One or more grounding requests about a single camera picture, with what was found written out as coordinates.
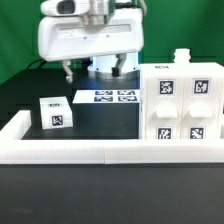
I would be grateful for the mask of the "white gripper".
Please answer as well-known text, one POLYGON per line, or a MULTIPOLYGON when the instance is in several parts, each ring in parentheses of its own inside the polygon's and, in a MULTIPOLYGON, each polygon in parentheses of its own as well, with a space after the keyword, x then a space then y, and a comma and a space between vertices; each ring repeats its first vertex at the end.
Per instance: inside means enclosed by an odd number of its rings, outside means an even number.
POLYGON ((85 26, 80 17, 45 17, 38 29, 39 55, 46 61, 62 61, 68 83, 73 82, 72 59, 116 55, 112 76, 119 77, 124 53, 144 45, 142 11, 119 9, 107 24, 85 26))

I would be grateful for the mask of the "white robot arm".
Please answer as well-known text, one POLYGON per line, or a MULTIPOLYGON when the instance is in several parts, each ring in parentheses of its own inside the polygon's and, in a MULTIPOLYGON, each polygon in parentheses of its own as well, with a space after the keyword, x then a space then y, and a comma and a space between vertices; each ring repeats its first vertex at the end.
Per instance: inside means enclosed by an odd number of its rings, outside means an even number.
POLYGON ((90 58, 89 73, 102 78, 123 78, 139 69, 144 0, 45 0, 40 11, 39 55, 59 61, 69 82, 76 59, 90 58))

